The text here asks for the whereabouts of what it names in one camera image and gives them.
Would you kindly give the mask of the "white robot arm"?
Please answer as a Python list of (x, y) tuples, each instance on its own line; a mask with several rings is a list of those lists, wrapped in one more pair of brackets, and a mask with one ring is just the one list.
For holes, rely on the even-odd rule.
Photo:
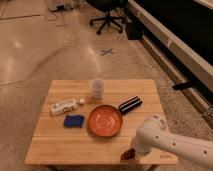
[(213, 141), (170, 133), (165, 119), (159, 115), (151, 115), (137, 128), (133, 147), (139, 155), (154, 147), (213, 169)]

